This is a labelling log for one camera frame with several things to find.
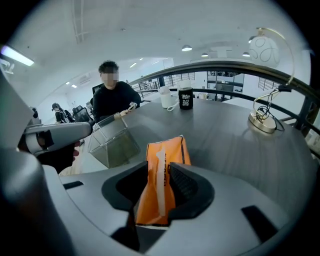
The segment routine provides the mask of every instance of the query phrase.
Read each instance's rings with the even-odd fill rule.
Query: fluorescent light
[[[5,55],[11,59],[14,59],[18,62],[21,62],[29,67],[34,63],[31,59],[23,56],[21,53],[17,52],[16,50],[14,50],[6,45],[4,47],[2,47],[1,54]]]
[[[192,50],[192,47],[188,44],[185,44],[183,47],[182,47],[182,50],[183,52],[187,52],[187,51],[191,51]]]

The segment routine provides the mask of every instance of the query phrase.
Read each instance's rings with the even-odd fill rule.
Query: gray table
[[[145,159],[148,143],[183,135],[192,165],[249,182],[294,218],[310,196],[317,164],[298,130],[284,125],[284,132],[266,134],[251,125],[249,113],[203,99],[172,112],[150,102],[124,117],[141,149],[131,162]]]

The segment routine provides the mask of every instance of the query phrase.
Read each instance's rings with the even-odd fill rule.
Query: lamp base
[[[272,134],[276,130],[276,122],[271,116],[269,116],[263,122],[260,122],[256,117],[256,112],[251,111],[249,115],[249,120],[255,127],[257,127],[259,130],[265,133]]]

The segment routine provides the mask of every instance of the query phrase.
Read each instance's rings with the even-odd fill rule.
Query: person
[[[52,104],[51,111],[55,111],[55,119],[58,124],[61,123],[74,123],[75,119],[68,110],[64,110],[58,103]]]
[[[139,94],[126,82],[119,81],[119,67],[114,61],[105,61],[98,71],[104,86],[93,95],[93,117],[97,123],[116,113],[126,115],[131,105],[140,106]]]

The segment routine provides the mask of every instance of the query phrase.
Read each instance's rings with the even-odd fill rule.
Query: phone
[[[132,104],[127,110],[132,110],[135,107],[135,104]]]

